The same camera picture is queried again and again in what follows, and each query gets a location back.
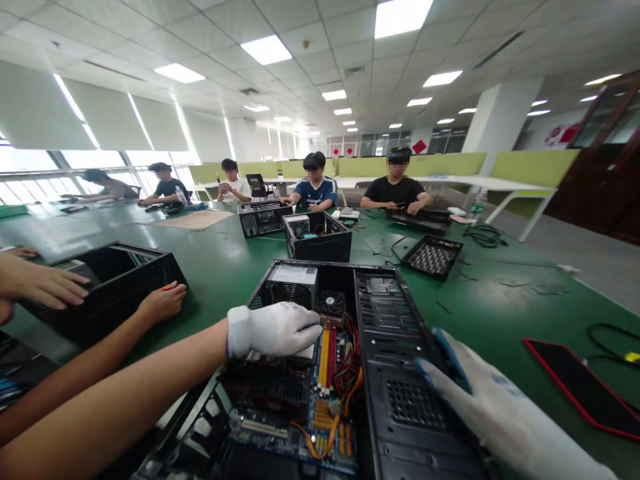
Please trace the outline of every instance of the red sign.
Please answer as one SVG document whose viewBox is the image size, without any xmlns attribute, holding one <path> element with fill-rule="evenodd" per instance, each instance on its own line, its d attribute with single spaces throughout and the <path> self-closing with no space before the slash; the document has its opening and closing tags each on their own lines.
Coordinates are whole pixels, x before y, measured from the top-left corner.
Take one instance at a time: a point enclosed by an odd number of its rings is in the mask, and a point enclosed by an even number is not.
<svg viewBox="0 0 640 480">
<path fill-rule="evenodd" d="M 416 152 L 417 155 L 420 155 L 420 152 L 424 151 L 426 148 L 426 144 L 422 140 L 418 140 L 418 143 L 413 146 L 413 151 Z"/>
</svg>

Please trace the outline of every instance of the desk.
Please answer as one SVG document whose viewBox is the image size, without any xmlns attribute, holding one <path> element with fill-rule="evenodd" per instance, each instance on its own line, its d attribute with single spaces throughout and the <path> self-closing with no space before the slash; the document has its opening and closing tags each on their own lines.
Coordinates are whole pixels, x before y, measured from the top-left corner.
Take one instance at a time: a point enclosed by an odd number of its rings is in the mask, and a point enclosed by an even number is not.
<svg viewBox="0 0 640 480">
<path fill-rule="evenodd" d="M 518 240 L 524 242 L 526 240 L 529 232 L 533 226 L 538 222 L 540 215 L 544 212 L 545 208 L 553 198 L 553 195 L 557 191 L 555 188 L 548 187 L 540 187 L 539 185 L 530 185 L 528 183 L 520 183 L 514 182 L 511 180 L 502 180 L 492 177 L 481 177 L 480 175 L 472 175 L 472 176 L 459 176 L 459 175 L 448 175 L 448 176 L 434 176 L 434 177 L 413 177 L 414 180 L 418 180 L 420 183 L 439 183 L 444 185 L 468 185 L 470 187 L 478 187 L 478 188 L 486 188 L 487 190 L 493 191 L 510 191 L 511 193 L 506 196 L 504 200 L 496 207 L 493 213 L 489 216 L 486 223 L 490 224 L 502 210 L 507 206 L 507 204 L 515 199 L 515 198 L 540 198 L 542 202 L 538 206 L 537 210 L 529 220 L 527 226 L 522 231 Z M 362 183 L 371 183 L 375 180 L 374 177 L 336 177 L 336 182 L 338 182 L 338 186 L 340 188 L 357 188 L 358 185 Z M 467 198 L 465 198 L 465 202 L 462 204 L 462 208 L 469 203 L 469 200 L 472 196 L 472 190 L 469 189 L 467 193 Z"/>
<path fill-rule="evenodd" d="M 226 206 L 220 205 L 220 208 L 226 209 Z M 382 241 L 390 246 L 405 236 L 406 239 L 395 248 L 403 255 L 421 237 L 420 233 L 405 227 L 390 225 L 380 212 L 367 212 L 376 218 L 361 217 L 363 228 L 354 232 L 352 237 L 352 263 L 383 265 L 385 260 L 396 261 L 395 258 L 374 255 L 375 252 L 365 243 L 367 241 Z M 104 218 L 93 218 L 94 215 Z M 3 242 L 18 243 L 18 235 L 24 235 L 21 237 L 23 242 L 28 239 L 34 246 L 43 248 L 45 242 L 53 242 L 60 234 L 59 248 L 64 252 L 47 254 L 48 261 L 66 255 L 66 251 L 75 248 L 74 244 L 78 242 L 100 245 L 117 238 L 140 245 L 153 243 L 158 248 L 173 252 L 189 281 L 189 294 L 182 312 L 175 319 L 154 328 L 136 348 L 129 362 L 196 333 L 223 318 L 230 308 L 245 304 L 272 260 L 289 257 L 282 232 L 246 240 L 235 215 L 198 232 L 131 222 L 132 218 L 143 215 L 150 214 L 144 214 L 144 210 L 140 213 L 135 205 L 116 205 L 103 211 L 75 214 L 75 217 L 42 218 L 47 222 L 52 238 L 30 235 L 25 231 L 23 227 L 32 228 L 34 222 L 40 221 L 38 218 L 23 215 L 0 220 L 0 239 Z M 118 221 L 122 222 L 120 226 L 95 229 L 100 222 L 116 224 Z M 77 222 L 75 238 L 71 237 L 73 232 L 69 226 L 74 225 L 71 222 Z M 526 245 L 507 237 L 508 247 L 483 249 L 462 237 L 463 230 L 462 225 L 452 225 L 447 238 L 462 240 L 465 246 L 461 255 L 469 265 L 457 263 L 446 283 L 401 268 L 401 274 L 427 324 L 448 330 L 502 370 L 598 461 L 610 466 L 622 478 L 640 478 L 640 464 L 634 460 L 638 444 L 588 425 L 522 343 L 524 337 L 557 342 L 586 357 L 599 352 L 587 338 L 588 325 L 607 321 L 638 331 L 639 318 L 558 271 L 552 263 L 533 254 Z M 462 273 L 478 280 L 462 280 Z M 504 285 L 506 281 L 514 280 L 523 286 Z M 532 288 L 549 283 L 562 285 L 569 292 L 539 295 Z M 445 305 L 451 314 L 440 308 L 437 301 Z M 21 323 L 25 325 L 26 316 L 26 312 L 20 312 L 4 329 L 9 334 L 18 330 L 25 340 L 33 344 L 34 340 L 43 337 L 40 331 L 44 327 L 35 320 L 30 327 L 19 327 Z M 633 349 L 618 337 L 606 338 L 605 341 L 620 351 Z M 630 401 L 640 399 L 640 385 L 635 372 L 610 368 L 598 365 L 596 372 L 623 397 Z M 509 472 L 506 476 L 508 479 L 519 478 Z"/>
</svg>

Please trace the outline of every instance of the gloved hand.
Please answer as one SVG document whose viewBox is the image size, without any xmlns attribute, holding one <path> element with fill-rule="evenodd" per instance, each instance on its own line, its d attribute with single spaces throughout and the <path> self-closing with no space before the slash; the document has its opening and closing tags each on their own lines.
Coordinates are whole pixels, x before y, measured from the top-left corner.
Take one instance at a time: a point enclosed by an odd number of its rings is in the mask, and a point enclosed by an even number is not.
<svg viewBox="0 0 640 480">
<path fill-rule="evenodd" d="M 293 302 L 280 302 L 258 310 L 235 307 L 227 314 L 227 354 L 244 357 L 250 350 L 286 357 L 304 350 L 322 333 L 320 316 Z"/>
<path fill-rule="evenodd" d="M 615 480 L 498 369 L 434 329 L 471 393 L 424 359 L 416 366 L 496 457 L 532 480 Z"/>
</svg>

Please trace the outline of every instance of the black t-shirt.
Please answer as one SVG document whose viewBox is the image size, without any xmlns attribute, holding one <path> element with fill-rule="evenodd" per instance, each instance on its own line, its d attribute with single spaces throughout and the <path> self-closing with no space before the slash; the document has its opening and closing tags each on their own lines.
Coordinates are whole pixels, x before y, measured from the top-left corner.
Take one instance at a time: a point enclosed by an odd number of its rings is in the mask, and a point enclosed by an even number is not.
<svg viewBox="0 0 640 480">
<path fill-rule="evenodd" d="M 417 200 L 417 196 L 422 192 L 424 192 L 424 188 L 414 179 L 404 177 L 392 185 L 386 177 L 381 177 L 373 181 L 367 189 L 365 197 L 378 202 L 404 203 L 402 206 L 408 207 L 410 203 Z"/>
<path fill-rule="evenodd" d="M 156 187 L 154 193 L 158 195 L 158 197 L 162 197 L 163 195 L 165 197 L 168 197 L 175 193 L 176 187 L 179 187 L 180 190 L 182 190 L 182 193 L 185 194 L 185 198 L 187 199 L 187 203 L 190 205 L 191 201 L 189 200 L 189 196 L 187 194 L 187 189 L 185 188 L 185 184 L 178 179 L 172 178 L 169 181 L 158 183 L 158 186 Z"/>
</svg>

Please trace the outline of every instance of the plastic bottle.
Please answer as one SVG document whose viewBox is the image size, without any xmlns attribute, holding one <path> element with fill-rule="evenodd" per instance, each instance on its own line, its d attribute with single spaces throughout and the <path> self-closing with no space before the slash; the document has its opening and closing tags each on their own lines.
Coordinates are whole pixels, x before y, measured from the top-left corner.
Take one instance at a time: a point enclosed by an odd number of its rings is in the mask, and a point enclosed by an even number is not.
<svg viewBox="0 0 640 480">
<path fill-rule="evenodd" d="M 483 210 L 485 209 L 485 203 L 487 202 L 487 189 L 480 189 L 478 193 L 475 194 L 475 198 L 473 199 L 473 203 L 471 204 L 471 210 L 467 215 L 469 220 L 478 220 L 480 215 L 482 215 Z"/>
</svg>

